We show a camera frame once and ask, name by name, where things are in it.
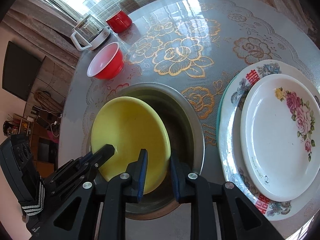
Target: stacked plates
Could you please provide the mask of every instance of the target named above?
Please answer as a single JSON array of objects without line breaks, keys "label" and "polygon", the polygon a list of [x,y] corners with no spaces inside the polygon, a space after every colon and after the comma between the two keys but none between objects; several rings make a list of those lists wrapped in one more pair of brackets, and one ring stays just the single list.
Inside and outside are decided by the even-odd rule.
[{"label": "stacked plates", "polygon": [[217,141],[225,179],[269,220],[291,217],[318,189],[318,98],[299,70],[263,60],[242,70],[221,100]]}]

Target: glass kettle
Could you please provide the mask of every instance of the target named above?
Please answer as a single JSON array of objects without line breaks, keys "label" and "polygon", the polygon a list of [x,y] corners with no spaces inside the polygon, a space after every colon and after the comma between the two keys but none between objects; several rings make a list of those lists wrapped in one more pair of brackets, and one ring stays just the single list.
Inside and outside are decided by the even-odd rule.
[{"label": "glass kettle", "polygon": [[89,14],[73,28],[70,38],[79,51],[94,50],[109,34],[109,28]]}]

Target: gold flower pattern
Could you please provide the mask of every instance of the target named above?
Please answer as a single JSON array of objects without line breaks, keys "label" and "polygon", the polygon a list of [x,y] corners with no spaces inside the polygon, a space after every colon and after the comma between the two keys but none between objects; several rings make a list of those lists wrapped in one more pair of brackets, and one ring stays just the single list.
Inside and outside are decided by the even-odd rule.
[{"label": "gold flower pattern", "polygon": [[234,42],[234,45],[232,50],[238,58],[243,58],[248,65],[264,59],[272,59],[273,53],[268,45],[257,38],[240,38]]},{"label": "gold flower pattern", "polygon": [[208,88],[190,87],[181,94],[189,101],[198,114],[199,119],[206,119],[214,107],[214,98]]},{"label": "gold flower pattern", "polygon": [[245,22],[247,20],[247,17],[242,16],[241,14],[238,14],[238,13],[230,13],[228,14],[228,18],[235,22]]},{"label": "gold flower pattern", "polygon": [[133,65],[131,69],[131,73],[127,77],[127,79],[132,79],[133,77],[140,77],[142,76],[142,68],[139,65]]},{"label": "gold flower pattern", "polygon": [[152,21],[147,31],[147,37],[164,36],[165,34],[172,33],[174,30],[173,19],[164,18],[162,20]]},{"label": "gold flower pattern", "polygon": [[280,49],[285,49],[285,46],[283,46],[283,44],[281,44],[281,43],[278,43],[278,47],[279,47]]},{"label": "gold flower pattern", "polygon": [[90,121],[93,122],[95,118],[96,118],[96,115],[94,113],[91,113],[89,117]]},{"label": "gold flower pattern", "polygon": [[241,70],[236,70],[233,75],[230,73],[227,73],[226,71],[222,71],[222,77],[223,77],[223,80],[225,82],[225,86],[227,86],[231,80],[236,76],[238,75],[239,73],[241,72]]},{"label": "gold flower pattern", "polygon": [[213,9],[213,5],[208,3],[200,3],[200,8],[201,8],[201,11],[204,12],[204,11]]},{"label": "gold flower pattern", "polygon": [[116,89],[111,90],[110,93],[106,96],[106,102],[109,102],[110,100],[116,98],[117,93],[128,86],[129,83],[120,84],[116,87]]},{"label": "gold flower pattern", "polygon": [[131,63],[141,63],[145,58],[151,58],[155,55],[157,50],[163,45],[163,42],[157,38],[144,38],[134,43],[125,55],[125,61]]},{"label": "gold flower pattern", "polygon": [[212,146],[216,146],[217,145],[216,128],[203,123],[202,130],[203,130],[205,145],[207,146],[208,144],[211,144]]},{"label": "gold flower pattern", "polygon": [[203,46],[198,39],[184,38],[168,41],[156,52],[152,63],[159,75],[177,76],[185,71],[190,77],[205,77],[204,68],[213,65],[209,57],[203,57]]},{"label": "gold flower pattern", "polygon": [[216,20],[198,18],[179,23],[175,33],[180,36],[202,39],[207,36],[215,36],[220,30],[220,24]]}]

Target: red mug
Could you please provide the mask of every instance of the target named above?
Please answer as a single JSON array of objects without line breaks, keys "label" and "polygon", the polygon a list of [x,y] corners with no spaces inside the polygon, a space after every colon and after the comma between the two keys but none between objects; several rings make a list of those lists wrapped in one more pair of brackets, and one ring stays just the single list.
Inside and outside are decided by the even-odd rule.
[{"label": "red mug", "polygon": [[115,14],[111,15],[106,22],[115,33],[121,33],[125,31],[132,24],[130,17],[122,10],[119,10]]}]

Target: red chinese character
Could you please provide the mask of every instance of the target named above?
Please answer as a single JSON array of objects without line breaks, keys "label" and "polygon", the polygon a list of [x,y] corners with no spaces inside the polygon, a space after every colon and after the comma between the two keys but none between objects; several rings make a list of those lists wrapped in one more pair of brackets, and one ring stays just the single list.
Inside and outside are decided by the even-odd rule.
[{"label": "red chinese character", "polygon": [[261,208],[261,207],[259,207],[259,206],[256,206],[256,208],[262,213],[262,214],[265,214],[266,213],[266,209],[263,209],[263,208]]},{"label": "red chinese character", "polygon": [[259,206],[259,207],[267,210],[267,208],[268,208],[268,203],[265,203],[265,202],[263,202],[263,201],[261,201],[261,200],[257,200],[255,206],[256,206],[256,207]]},{"label": "red chinese character", "polygon": [[263,202],[265,202],[265,203],[269,203],[270,202],[270,199],[268,199],[266,196],[262,195],[261,193],[260,193],[258,199],[263,201]]},{"label": "red chinese character", "polygon": [[251,70],[245,77],[252,86],[260,79],[258,73],[254,69]]}]

